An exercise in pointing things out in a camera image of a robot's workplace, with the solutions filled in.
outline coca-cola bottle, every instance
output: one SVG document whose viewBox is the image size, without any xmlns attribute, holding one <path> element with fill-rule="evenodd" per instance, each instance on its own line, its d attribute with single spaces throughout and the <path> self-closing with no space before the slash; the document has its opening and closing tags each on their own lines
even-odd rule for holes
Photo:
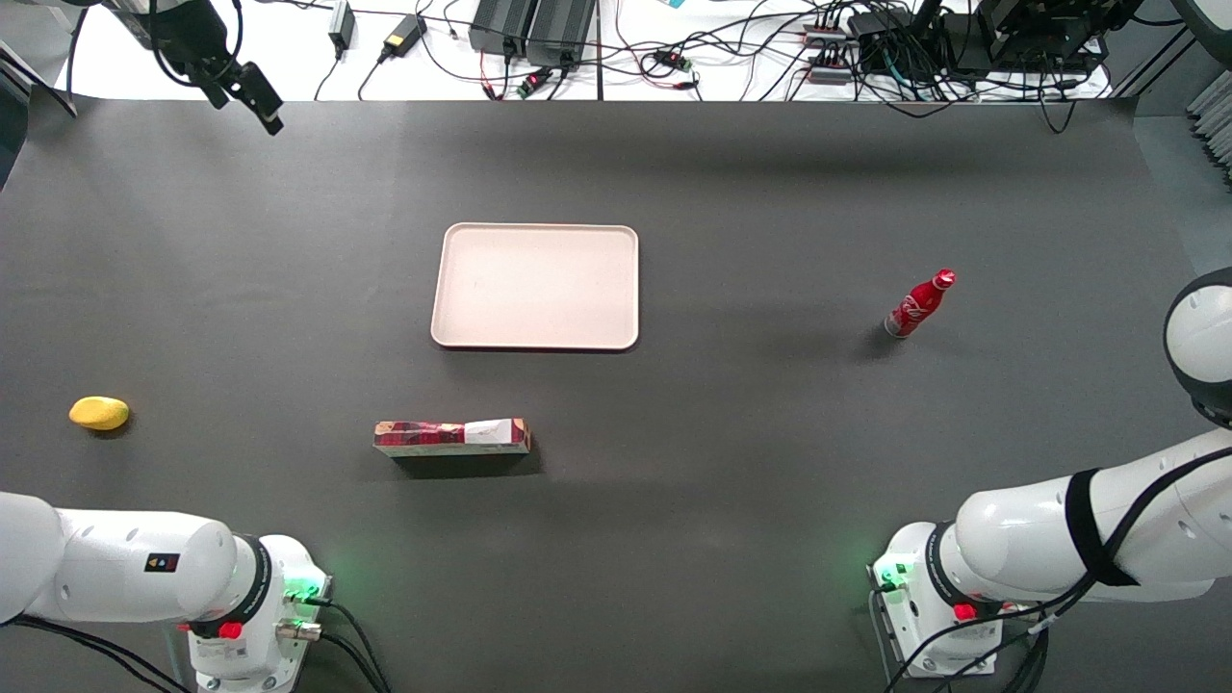
<svg viewBox="0 0 1232 693">
<path fill-rule="evenodd" d="M 954 286 L 954 270 L 941 270 L 930 281 L 912 289 L 902 302 L 886 317 L 886 332 L 899 339 L 915 330 L 924 318 L 933 314 L 945 297 L 945 290 Z"/>
</svg>

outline bottle label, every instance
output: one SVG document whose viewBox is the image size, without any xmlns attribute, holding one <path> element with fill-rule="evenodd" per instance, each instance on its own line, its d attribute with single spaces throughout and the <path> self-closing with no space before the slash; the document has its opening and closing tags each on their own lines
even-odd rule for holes
<svg viewBox="0 0 1232 693">
<path fill-rule="evenodd" d="M 924 308 L 908 293 L 898 307 L 886 318 L 886 330 L 894 337 L 907 337 L 933 311 Z"/>
</svg>

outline table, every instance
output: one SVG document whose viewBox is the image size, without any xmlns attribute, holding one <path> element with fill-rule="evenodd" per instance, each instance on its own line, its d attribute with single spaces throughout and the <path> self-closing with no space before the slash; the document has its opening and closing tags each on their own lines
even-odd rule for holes
<svg viewBox="0 0 1232 693">
<path fill-rule="evenodd" d="M 235 10 L 228 0 L 213 0 L 218 14 L 228 26 L 229 36 L 235 36 Z M 322 6 L 331 6 L 328 0 L 314 0 Z M 914 5 L 918 0 L 910 0 Z M 420 12 L 436 17 L 429 22 L 429 32 L 424 43 L 403 59 L 389 60 L 381 65 L 363 89 L 366 100 L 484 100 L 478 84 L 463 81 L 444 73 L 441 67 L 468 78 L 479 76 L 479 55 L 467 42 L 466 22 L 474 16 L 478 0 L 457 0 L 450 2 L 448 17 L 456 23 L 458 39 L 448 36 L 448 26 L 440 21 L 445 16 L 447 0 L 419 0 Z M 351 51 L 339 64 L 333 76 L 320 90 L 322 100 L 355 100 L 365 75 L 372 69 L 381 52 L 381 43 L 389 31 L 397 26 L 400 12 L 415 11 L 411 0 L 356 0 L 357 10 L 379 10 L 394 15 L 356 15 L 356 38 Z M 967 0 L 946 0 L 951 10 L 967 12 Z M 639 41 L 679 41 L 694 31 L 718 27 L 756 15 L 784 15 L 808 10 L 811 5 L 800 0 L 766 0 L 753 2 L 743 0 L 706 1 L 687 0 L 679 9 L 658 0 L 600 0 L 595 22 L 602 21 L 602 42 L 618 48 L 621 36 L 630 43 Z M 849 16 L 855 10 L 848 10 Z M 286 101 L 310 101 L 318 85 L 334 62 L 334 49 L 325 36 L 330 12 L 326 9 L 301 10 L 287 2 L 244 4 L 245 39 L 241 57 L 261 67 L 266 76 Z M 785 18 L 769 18 L 754 22 L 748 37 L 760 44 L 776 30 Z M 736 39 L 742 27 L 724 32 L 724 38 Z M 598 42 L 599 35 L 591 31 L 590 41 Z M 717 48 L 697 48 L 687 52 L 697 65 L 701 75 L 701 94 L 707 101 L 736 101 L 742 95 L 755 100 L 766 95 L 766 100 L 781 101 L 790 96 L 788 79 L 798 83 L 788 65 L 801 54 L 801 37 L 781 35 L 771 43 L 771 49 L 758 57 L 750 65 L 748 58 L 733 58 Z M 86 20 L 80 44 L 78 64 L 74 75 L 74 90 L 106 99 L 203 99 L 200 90 L 177 86 L 159 72 L 148 51 L 133 41 L 128 31 L 110 12 L 94 10 Z M 804 57 L 814 54 L 807 51 Z M 588 51 L 594 57 L 595 49 Z M 633 70 L 634 63 L 627 53 L 614 54 L 607 60 L 611 68 Z M 513 64 L 514 74 L 530 72 L 525 60 Z M 503 75 L 503 62 L 499 57 L 488 57 L 487 73 L 499 89 Z M 674 91 L 647 84 L 639 76 L 620 74 L 612 69 L 605 70 L 605 99 L 611 101 L 687 101 L 696 96 L 691 92 Z M 680 74 L 680 80 L 686 75 Z M 1029 97 L 1035 97 L 1034 88 L 1044 79 L 1041 75 L 998 74 L 997 78 L 1014 84 L 1025 83 Z M 510 85 L 510 94 L 520 80 Z M 883 91 L 862 90 L 860 97 L 867 101 L 898 100 L 897 88 L 890 78 L 876 78 Z M 60 75 L 60 86 L 64 75 Z M 998 99 L 1020 99 L 1021 92 L 1005 88 L 982 89 L 983 101 Z M 1096 72 L 1092 79 L 1079 88 L 1067 91 L 1071 99 L 1098 97 L 1109 91 L 1106 73 Z M 966 95 L 958 89 L 954 97 Z M 851 101 L 856 96 L 853 86 L 804 85 L 796 91 L 796 100 L 813 101 Z M 537 96 L 543 99 L 545 94 Z M 584 68 L 570 75 L 561 89 L 557 99 L 594 100 L 596 97 L 596 70 Z M 1056 92 L 1050 92 L 1050 99 Z"/>
<path fill-rule="evenodd" d="M 398 691 L 876 693 L 893 530 L 1205 429 L 1159 339 L 1194 273 L 1120 105 L 1064 137 L 963 105 L 290 104 L 275 138 L 198 102 L 36 111 L 0 194 L 0 487 L 299 538 Z M 437 348 L 463 219 L 637 229 L 639 343 Z M 942 265 L 941 312 L 887 343 Z M 133 429 L 73 428 L 89 393 Z M 499 416 L 540 444 L 508 476 L 370 448 Z M 1230 604 L 1082 605 L 1040 691 L 1220 689 Z M 163 661 L 155 626 L 87 629 Z M 140 691 L 25 631 L 0 671 Z M 302 691 L 360 682 L 315 647 Z"/>
</svg>

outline white tray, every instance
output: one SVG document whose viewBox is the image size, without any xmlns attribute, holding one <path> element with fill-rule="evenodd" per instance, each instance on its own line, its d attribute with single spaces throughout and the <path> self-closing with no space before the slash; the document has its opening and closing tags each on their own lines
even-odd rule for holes
<svg viewBox="0 0 1232 693">
<path fill-rule="evenodd" d="M 432 307 L 442 346 L 628 349 L 637 317 L 632 228 L 460 223 L 445 232 Z"/>
</svg>

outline yellow object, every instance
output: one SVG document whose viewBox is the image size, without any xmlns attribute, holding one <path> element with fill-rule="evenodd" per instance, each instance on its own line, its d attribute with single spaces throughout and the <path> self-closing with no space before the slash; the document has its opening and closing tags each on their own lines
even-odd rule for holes
<svg viewBox="0 0 1232 693">
<path fill-rule="evenodd" d="M 111 397 L 83 397 L 69 409 L 69 420 L 94 430 L 111 430 L 128 420 L 128 404 Z"/>
</svg>

